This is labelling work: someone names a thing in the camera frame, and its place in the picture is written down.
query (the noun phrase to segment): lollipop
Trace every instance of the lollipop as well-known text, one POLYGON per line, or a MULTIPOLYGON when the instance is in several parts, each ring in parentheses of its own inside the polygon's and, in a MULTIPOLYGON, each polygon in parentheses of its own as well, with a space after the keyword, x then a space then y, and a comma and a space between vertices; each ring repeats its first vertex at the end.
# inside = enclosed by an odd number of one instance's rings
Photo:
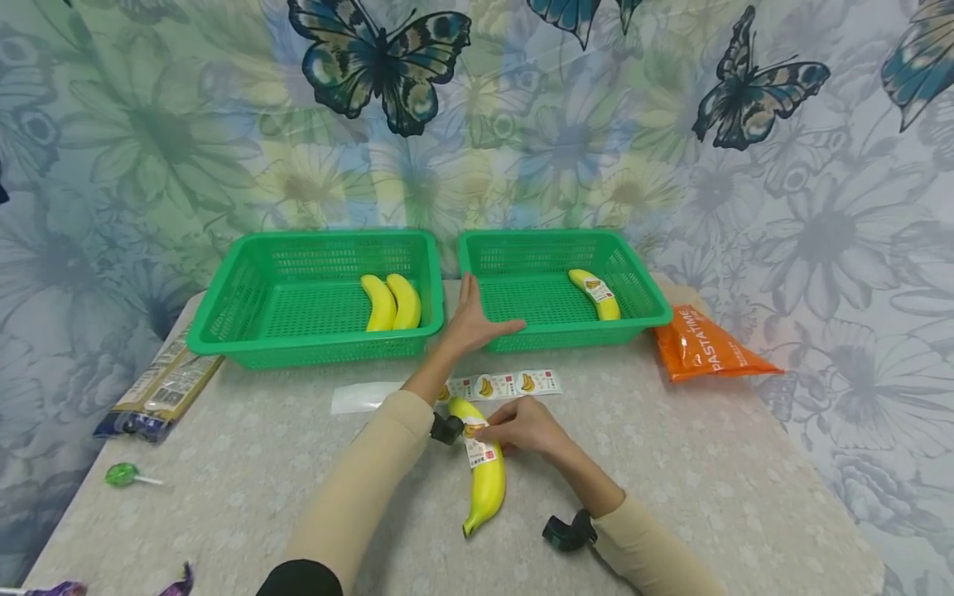
POLYGON ((86 596, 86 587, 79 582, 63 582, 53 589, 0 587, 0 594, 12 594, 12 596, 86 596))
POLYGON ((109 486, 129 486, 135 482, 164 484, 163 481, 156 480, 155 478, 139 476, 139 468, 128 462, 117 463, 106 470, 106 484, 109 486))
POLYGON ((182 569, 182 579, 162 590, 159 596, 189 596, 192 591, 192 568, 188 563, 182 569))

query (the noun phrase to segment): black sleeve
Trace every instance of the black sleeve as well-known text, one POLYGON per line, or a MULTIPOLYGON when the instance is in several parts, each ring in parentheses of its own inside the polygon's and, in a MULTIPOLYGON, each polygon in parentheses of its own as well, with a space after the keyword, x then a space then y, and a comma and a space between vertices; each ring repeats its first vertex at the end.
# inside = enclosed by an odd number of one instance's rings
POLYGON ((316 561, 286 561, 272 569, 257 596, 343 596, 331 569, 316 561))

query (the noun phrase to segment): table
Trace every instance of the table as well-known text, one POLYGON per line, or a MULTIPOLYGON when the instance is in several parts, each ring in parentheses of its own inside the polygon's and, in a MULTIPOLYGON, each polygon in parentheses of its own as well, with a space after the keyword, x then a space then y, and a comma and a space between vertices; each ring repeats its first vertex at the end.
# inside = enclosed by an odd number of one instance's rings
MULTIPOLYGON (((448 282, 448 298, 456 297, 448 282)), ((449 299, 453 308, 454 299, 449 299)), ((197 308, 190 302, 181 328, 197 308)), ((162 445, 108 442, 27 586, 63 579, 94 596, 157 594, 190 561, 194 596, 254 594, 336 453, 370 414, 330 414, 332 391, 403 380, 415 360, 248 371, 226 361, 162 445), (103 483, 134 462, 167 486, 103 483)), ((881 593, 882 564, 744 380, 670 385, 652 334, 625 346, 495 356, 458 374, 552 368, 542 398, 570 434, 721 577, 730 594, 881 593)), ((488 414, 497 404, 482 402, 488 414)), ((465 541, 465 456, 431 442, 404 479, 363 561, 359 594, 633 594, 588 549, 540 537, 569 521, 569 488, 530 454, 509 458, 500 513, 465 541)))

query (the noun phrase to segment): purple wrapper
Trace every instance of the purple wrapper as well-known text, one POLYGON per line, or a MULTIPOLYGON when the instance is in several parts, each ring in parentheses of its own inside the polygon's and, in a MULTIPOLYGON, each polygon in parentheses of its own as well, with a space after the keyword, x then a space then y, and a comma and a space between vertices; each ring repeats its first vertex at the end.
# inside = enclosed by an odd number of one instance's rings
POLYGON ((86 596, 86 587, 79 582, 63 582, 53 589, 32 589, 27 596, 86 596))
POLYGON ((162 590, 159 596, 189 596, 192 591, 192 568, 188 563, 182 570, 182 579, 162 590))

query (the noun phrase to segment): green plastic basket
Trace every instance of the green plastic basket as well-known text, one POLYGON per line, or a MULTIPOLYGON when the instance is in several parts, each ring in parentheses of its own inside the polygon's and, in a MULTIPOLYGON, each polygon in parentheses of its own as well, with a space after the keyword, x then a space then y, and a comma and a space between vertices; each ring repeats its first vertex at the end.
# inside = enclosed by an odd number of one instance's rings
POLYGON ((527 321, 520 333, 492 341, 491 352, 625 343, 647 327, 673 320, 659 286, 616 232, 467 232, 460 260, 462 272, 480 279, 488 319, 527 321), (599 320, 590 299, 570 281, 570 269, 603 279, 616 294, 622 318, 599 320))
POLYGON ((186 339, 196 354, 246 368, 403 358, 444 324, 434 236, 419 230, 275 232, 245 236, 222 261, 186 339), (364 331, 371 301, 361 276, 407 278, 421 325, 364 331))

